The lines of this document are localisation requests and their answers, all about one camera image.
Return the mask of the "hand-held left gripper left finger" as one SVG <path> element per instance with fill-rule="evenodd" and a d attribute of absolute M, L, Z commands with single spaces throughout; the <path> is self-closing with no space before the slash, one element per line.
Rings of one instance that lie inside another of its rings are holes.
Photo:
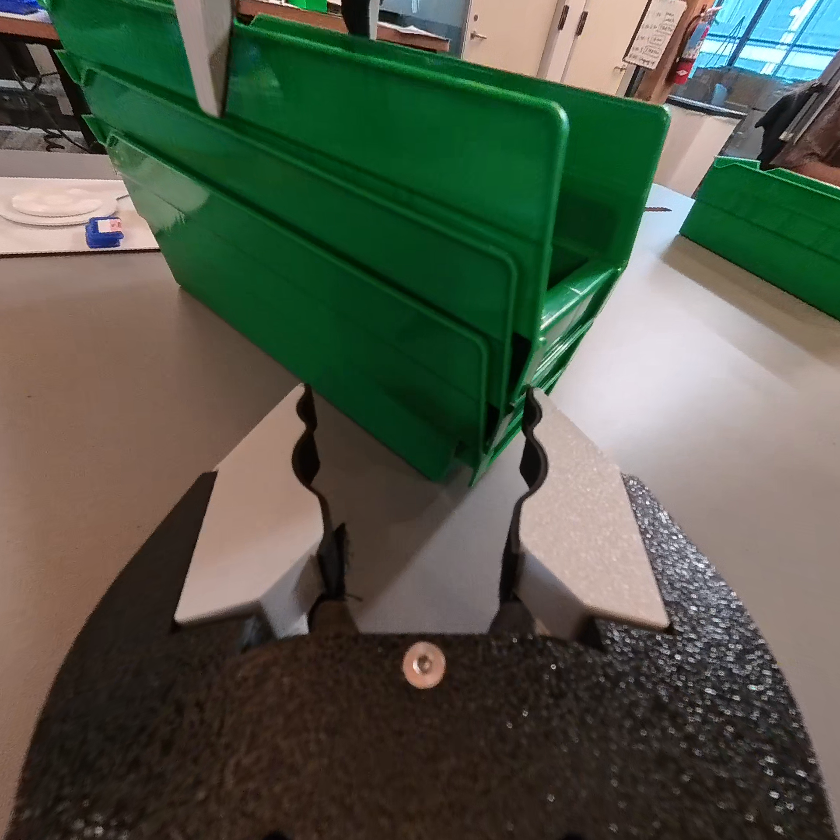
<path fill-rule="evenodd" d="M 276 638 L 310 634 L 347 596 L 348 535 L 313 482 L 310 385 L 299 384 L 217 465 L 174 622 L 258 616 Z"/>

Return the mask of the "wooden desk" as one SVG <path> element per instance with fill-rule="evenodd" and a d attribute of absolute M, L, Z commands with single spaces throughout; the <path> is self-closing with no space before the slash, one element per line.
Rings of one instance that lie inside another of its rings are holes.
<path fill-rule="evenodd" d="M 347 28 L 340 14 L 313 12 L 280 2 L 241 1 L 237 2 L 237 15 L 249 22 L 254 17 L 263 15 L 281 18 L 312 27 L 345 33 Z M 37 14 L 16 15 L 2 12 L 1 33 L 4 36 L 16 36 L 28 43 L 40 43 L 45 46 L 60 46 L 60 37 L 48 16 Z M 415 27 L 400 27 L 394 24 L 379 23 L 377 39 L 400 46 L 420 49 L 438 54 L 448 52 L 449 41 Z"/>

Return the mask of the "white cabinet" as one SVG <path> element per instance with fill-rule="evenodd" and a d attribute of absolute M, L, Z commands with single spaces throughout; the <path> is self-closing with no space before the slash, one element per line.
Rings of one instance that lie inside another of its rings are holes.
<path fill-rule="evenodd" d="M 693 197 L 747 113 L 677 96 L 665 107 L 669 126 L 654 183 Z"/>

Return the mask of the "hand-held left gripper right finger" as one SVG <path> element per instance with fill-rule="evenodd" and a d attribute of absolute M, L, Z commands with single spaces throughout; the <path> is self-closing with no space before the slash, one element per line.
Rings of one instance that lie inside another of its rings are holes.
<path fill-rule="evenodd" d="M 499 634 L 600 643 L 597 621 L 668 634 L 621 470 L 539 389 L 521 430 L 527 489 L 502 554 Z"/>

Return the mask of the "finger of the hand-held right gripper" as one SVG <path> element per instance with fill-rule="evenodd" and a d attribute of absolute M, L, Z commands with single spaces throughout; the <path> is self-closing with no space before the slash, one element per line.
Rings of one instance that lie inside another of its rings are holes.
<path fill-rule="evenodd" d="M 341 16 L 350 35 L 377 37 L 381 1 L 342 0 Z"/>
<path fill-rule="evenodd" d="M 196 101 L 208 116 L 224 116 L 234 1 L 174 1 Z"/>

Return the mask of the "white door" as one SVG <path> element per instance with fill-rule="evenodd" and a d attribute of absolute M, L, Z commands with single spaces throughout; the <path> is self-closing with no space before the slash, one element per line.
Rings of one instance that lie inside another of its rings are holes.
<path fill-rule="evenodd" d="M 648 1 L 589 1 L 563 75 L 566 86 L 618 94 L 627 72 L 625 54 L 645 14 Z"/>
<path fill-rule="evenodd" d="M 462 60 L 537 76 L 559 10 L 557 1 L 470 1 Z"/>

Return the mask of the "red fire extinguisher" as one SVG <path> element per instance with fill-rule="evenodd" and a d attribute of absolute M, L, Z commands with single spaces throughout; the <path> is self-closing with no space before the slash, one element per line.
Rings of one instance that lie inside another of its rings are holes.
<path fill-rule="evenodd" d="M 668 75 L 669 85 L 681 86 L 688 81 L 718 10 L 718 6 L 704 5 L 689 21 L 675 63 Z"/>

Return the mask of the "white foam board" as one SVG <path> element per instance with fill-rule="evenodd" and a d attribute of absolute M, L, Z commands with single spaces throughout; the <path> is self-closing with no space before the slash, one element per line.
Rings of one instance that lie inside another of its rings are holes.
<path fill-rule="evenodd" d="M 101 199 L 95 217 L 111 209 L 121 219 L 123 238 L 107 248 L 91 248 L 87 242 L 88 217 L 36 217 L 19 213 L 13 197 L 29 192 L 58 193 L 71 189 L 91 193 Z M 4 176 L 1 179 L 1 253 L 11 256 L 117 255 L 153 253 L 159 246 L 149 225 L 135 210 L 125 185 L 119 180 L 34 178 Z"/>

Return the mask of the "white plate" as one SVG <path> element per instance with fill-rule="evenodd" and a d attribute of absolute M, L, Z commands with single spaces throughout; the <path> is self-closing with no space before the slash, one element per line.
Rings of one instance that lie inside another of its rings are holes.
<path fill-rule="evenodd" d="M 1 216 L 30 227 L 84 225 L 94 217 L 110 217 L 119 199 L 109 192 L 76 186 L 42 186 L 2 193 Z"/>

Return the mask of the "wooden post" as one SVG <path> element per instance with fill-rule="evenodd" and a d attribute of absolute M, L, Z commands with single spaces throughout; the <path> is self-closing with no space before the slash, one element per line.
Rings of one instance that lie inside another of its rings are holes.
<path fill-rule="evenodd" d="M 635 92 L 636 100 L 653 104 L 665 103 L 673 87 L 669 78 L 683 49 L 686 31 L 704 7 L 703 1 L 686 1 L 686 10 L 679 19 L 656 68 L 644 73 L 644 77 Z"/>

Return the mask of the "handwritten paper sheet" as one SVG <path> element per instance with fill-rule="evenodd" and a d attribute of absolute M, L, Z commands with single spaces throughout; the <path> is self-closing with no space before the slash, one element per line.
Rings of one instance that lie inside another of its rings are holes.
<path fill-rule="evenodd" d="M 685 1 L 650 1 L 625 53 L 629 66 L 654 70 L 687 9 Z"/>

